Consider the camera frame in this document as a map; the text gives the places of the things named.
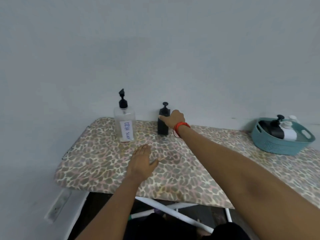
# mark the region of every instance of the electrical outlet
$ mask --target electrical outlet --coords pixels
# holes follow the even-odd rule
[[[63,206],[68,201],[70,195],[71,195],[70,189],[61,190],[58,197],[50,207],[48,213],[44,216],[44,219],[49,223],[54,223],[54,221],[58,218]]]

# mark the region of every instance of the white wall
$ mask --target white wall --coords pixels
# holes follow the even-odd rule
[[[320,138],[319,0],[0,0],[1,239],[61,239],[43,217],[60,158],[118,91],[241,129],[294,114]]]

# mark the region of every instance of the bracelet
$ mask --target bracelet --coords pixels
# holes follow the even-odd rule
[[[179,122],[179,123],[177,123],[177,124],[174,126],[173,130],[172,130],[172,131],[175,131],[175,132],[177,133],[177,135],[179,136],[179,137],[177,137],[177,138],[180,138],[180,135],[179,135],[179,133],[178,133],[178,128],[179,128],[180,125],[185,125],[185,126],[187,126],[187,127],[190,128],[190,125],[189,125],[188,123],[186,123],[186,122]]]

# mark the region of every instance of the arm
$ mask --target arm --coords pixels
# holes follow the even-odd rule
[[[121,185],[76,240],[122,240],[138,187],[159,163],[149,165],[150,153],[149,145],[134,151]]]
[[[170,128],[185,121],[178,110],[160,119]],[[181,125],[178,132],[261,240],[319,239],[316,206],[242,154],[187,126]]]

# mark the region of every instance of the plastic bottle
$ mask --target plastic bottle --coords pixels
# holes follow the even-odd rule
[[[115,132],[121,143],[134,141],[136,116],[134,109],[128,106],[128,102],[123,98],[125,91],[119,92],[121,100],[119,107],[114,108]]]

